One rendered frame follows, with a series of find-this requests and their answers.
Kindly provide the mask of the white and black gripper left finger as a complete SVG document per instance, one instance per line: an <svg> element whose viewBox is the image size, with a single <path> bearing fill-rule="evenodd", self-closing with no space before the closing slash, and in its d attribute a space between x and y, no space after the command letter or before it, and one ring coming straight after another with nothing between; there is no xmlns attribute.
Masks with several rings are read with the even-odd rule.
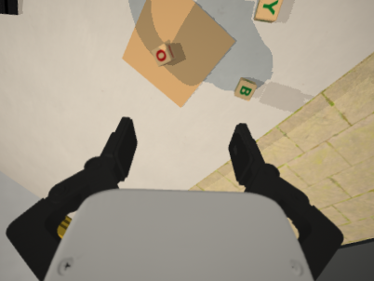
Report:
<svg viewBox="0 0 374 281"><path fill-rule="evenodd" d="M100 156L84 169L54 185L42 198L11 222L6 235L39 281L44 281L60 245L60 224L91 195L119 189L125 181L138 145L133 120L122 117ZM116 185L117 184L117 185Z"/></svg>

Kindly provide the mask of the brown flat mat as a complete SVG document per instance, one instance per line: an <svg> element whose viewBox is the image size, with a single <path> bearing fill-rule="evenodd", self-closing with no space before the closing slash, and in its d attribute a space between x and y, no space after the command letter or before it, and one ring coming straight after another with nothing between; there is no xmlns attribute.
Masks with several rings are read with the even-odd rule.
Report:
<svg viewBox="0 0 374 281"><path fill-rule="evenodd" d="M122 59L182 107L234 42L193 0L146 0ZM164 43L176 59L158 67Z"/></svg>

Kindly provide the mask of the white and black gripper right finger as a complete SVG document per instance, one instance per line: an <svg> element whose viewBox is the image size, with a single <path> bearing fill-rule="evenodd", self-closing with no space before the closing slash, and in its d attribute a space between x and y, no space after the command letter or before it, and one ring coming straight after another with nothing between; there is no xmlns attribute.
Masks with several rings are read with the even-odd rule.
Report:
<svg viewBox="0 0 374 281"><path fill-rule="evenodd" d="M246 123L236 125L228 150L235 179L246 187L244 192L249 190L274 200L297 228L298 241L315 281L341 246L341 230L310 205L304 192L282 179L277 167L264 162Z"/></svg>

